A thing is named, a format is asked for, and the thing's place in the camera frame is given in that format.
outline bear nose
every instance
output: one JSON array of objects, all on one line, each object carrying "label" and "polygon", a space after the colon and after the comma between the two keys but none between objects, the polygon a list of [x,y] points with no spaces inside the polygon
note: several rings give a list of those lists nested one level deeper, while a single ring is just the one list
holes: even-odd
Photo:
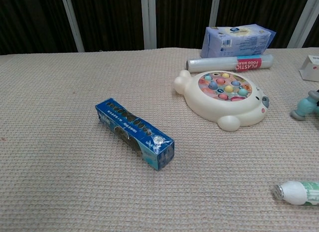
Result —
[{"label": "bear nose", "polygon": [[269,108],[269,98],[267,96],[263,96],[263,104]]}]

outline dark curtain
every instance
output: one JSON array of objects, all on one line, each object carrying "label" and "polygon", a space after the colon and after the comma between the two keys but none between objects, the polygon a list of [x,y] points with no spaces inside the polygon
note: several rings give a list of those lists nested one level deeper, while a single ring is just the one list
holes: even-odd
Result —
[{"label": "dark curtain", "polygon": [[62,0],[0,0],[0,54],[75,51]]},{"label": "dark curtain", "polygon": [[220,0],[216,26],[258,24],[277,34],[270,48],[287,47],[307,0]]},{"label": "dark curtain", "polygon": [[157,46],[202,48],[212,0],[156,0]]},{"label": "dark curtain", "polygon": [[144,49],[141,0],[72,0],[85,51]]},{"label": "dark curtain", "polygon": [[317,16],[303,47],[319,47],[319,16]]}]

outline red label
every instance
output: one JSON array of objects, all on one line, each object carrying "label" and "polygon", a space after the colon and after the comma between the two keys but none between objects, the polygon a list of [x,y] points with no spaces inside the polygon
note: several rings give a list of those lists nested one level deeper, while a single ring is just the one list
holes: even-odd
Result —
[{"label": "red label", "polygon": [[248,71],[258,69],[261,66],[261,58],[238,59],[236,71]]}]

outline blue toy part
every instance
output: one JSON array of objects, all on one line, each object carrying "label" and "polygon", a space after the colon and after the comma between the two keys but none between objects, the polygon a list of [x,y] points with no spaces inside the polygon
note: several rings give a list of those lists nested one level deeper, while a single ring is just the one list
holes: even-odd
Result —
[{"label": "blue toy part", "polygon": [[305,116],[310,113],[319,114],[319,90],[309,91],[308,97],[302,99],[298,105],[297,110],[291,111],[290,115],[299,121],[304,121]]},{"label": "blue toy part", "polygon": [[210,82],[210,84],[208,85],[208,88],[211,90],[217,90],[218,89],[218,85],[216,82],[212,81]]}]

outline teal toy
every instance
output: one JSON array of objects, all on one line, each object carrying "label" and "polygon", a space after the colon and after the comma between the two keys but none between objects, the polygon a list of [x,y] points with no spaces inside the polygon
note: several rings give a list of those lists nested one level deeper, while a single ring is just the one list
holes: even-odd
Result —
[{"label": "teal toy", "polygon": [[290,115],[299,121],[304,121],[306,115],[310,113],[319,115],[319,90],[309,91],[308,97],[302,99],[297,105],[297,110],[292,110]]}]

